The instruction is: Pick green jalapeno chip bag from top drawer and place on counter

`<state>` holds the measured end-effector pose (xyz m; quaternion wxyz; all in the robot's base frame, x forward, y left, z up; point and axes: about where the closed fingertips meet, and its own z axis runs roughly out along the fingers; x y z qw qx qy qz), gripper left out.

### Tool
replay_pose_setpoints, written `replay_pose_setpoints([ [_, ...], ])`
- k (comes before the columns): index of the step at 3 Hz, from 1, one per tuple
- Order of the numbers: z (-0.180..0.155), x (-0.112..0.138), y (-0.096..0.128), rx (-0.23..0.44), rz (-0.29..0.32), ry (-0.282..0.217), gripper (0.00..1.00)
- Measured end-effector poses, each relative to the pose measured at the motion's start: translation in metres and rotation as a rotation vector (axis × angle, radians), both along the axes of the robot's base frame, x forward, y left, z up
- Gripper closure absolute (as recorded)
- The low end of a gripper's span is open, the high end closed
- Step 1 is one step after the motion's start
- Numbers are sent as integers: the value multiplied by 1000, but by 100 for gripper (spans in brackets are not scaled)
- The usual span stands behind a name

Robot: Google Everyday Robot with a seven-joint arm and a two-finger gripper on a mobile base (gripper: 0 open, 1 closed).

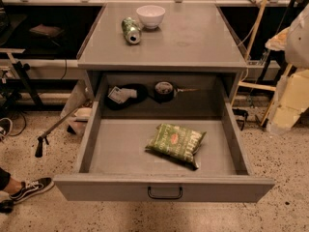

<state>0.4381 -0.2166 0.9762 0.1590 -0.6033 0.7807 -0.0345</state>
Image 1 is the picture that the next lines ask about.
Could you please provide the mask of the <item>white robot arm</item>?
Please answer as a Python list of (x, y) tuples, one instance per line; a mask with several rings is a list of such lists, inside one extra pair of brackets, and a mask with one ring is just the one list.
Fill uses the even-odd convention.
[(285, 59), (297, 68), (309, 69), (309, 4), (290, 26)]

